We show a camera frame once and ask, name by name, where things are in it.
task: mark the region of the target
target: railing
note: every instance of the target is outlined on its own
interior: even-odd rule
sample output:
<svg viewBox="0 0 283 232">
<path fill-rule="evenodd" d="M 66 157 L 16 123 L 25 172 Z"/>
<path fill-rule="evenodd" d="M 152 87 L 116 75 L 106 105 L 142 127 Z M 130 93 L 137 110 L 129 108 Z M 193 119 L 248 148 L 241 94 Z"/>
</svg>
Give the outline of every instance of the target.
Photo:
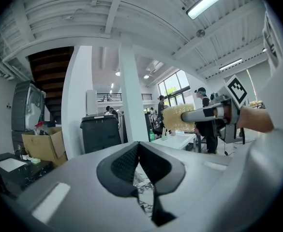
<svg viewBox="0 0 283 232">
<path fill-rule="evenodd" d="M 143 101 L 151 101 L 152 94 L 141 94 Z M 121 93 L 101 93 L 96 95 L 97 102 L 121 102 L 122 101 L 122 94 Z"/>
</svg>

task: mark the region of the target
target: yellow sponge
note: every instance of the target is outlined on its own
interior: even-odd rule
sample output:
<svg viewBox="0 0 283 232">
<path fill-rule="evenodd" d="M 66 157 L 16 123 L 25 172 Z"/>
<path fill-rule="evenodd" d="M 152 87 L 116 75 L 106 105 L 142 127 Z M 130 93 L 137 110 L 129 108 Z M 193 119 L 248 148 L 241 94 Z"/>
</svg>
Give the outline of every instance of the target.
<svg viewBox="0 0 283 232">
<path fill-rule="evenodd" d="M 195 107 L 193 104 L 184 104 L 178 106 L 167 107 L 163 110 L 163 123 L 165 128 L 174 131 L 194 131 L 194 122 L 183 122 L 181 114 L 184 112 L 194 111 Z"/>
</svg>

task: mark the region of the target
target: balcony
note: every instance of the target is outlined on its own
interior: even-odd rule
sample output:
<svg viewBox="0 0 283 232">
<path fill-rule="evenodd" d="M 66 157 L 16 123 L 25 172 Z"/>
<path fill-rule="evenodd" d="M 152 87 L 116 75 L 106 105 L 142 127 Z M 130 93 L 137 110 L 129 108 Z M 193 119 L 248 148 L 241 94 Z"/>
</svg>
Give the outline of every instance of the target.
<svg viewBox="0 0 283 232">
<path fill-rule="evenodd" d="M 152 100 L 152 94 L 141 94 L 142 103 L 144 106 L 153 105 L 155 101 Z M 106 107 L 110 105 L 112 107 L 122 107 L 122 93 L 98 93 L 96 95 L 98 107 Z"/>
</svg>

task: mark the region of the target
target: white table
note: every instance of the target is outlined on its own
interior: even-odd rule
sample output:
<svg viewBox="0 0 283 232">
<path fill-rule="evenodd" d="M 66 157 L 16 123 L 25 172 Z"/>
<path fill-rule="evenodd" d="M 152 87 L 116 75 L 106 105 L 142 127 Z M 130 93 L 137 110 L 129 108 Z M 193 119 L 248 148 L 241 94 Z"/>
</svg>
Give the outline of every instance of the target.
<svg viewBox="0 0 283 232">
<path fill-rule="evenodd" d="M 175 136 L 169 135 L 164 141 L 159 138 L 154 140 L 152 143 L 174 149 L 184 149 L 188 143 L 193 143 L 195 138 L 195 134 L 176 134 Z"/>
</svg>

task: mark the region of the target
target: bin lid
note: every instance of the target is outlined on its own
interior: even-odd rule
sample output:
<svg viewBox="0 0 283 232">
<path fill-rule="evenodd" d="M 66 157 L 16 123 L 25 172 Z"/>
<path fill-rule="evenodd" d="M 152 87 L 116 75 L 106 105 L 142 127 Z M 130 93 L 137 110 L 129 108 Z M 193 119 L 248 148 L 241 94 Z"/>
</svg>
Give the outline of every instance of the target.
<svg viewBox="0 0 283 232">
<path fill-rule="evenodd" d="M 81 123 L 84 121 L 88 121 L 88 120 L 97 120 L 97 119 L 111 119 L 111 118 L 115 118 L 115 115 L 101 115 L 101 116 L 94 116 L 94 115 L 90 115 L 90 116 L 86 116 L 83 117 L 81 120 Z"/>
</svg>

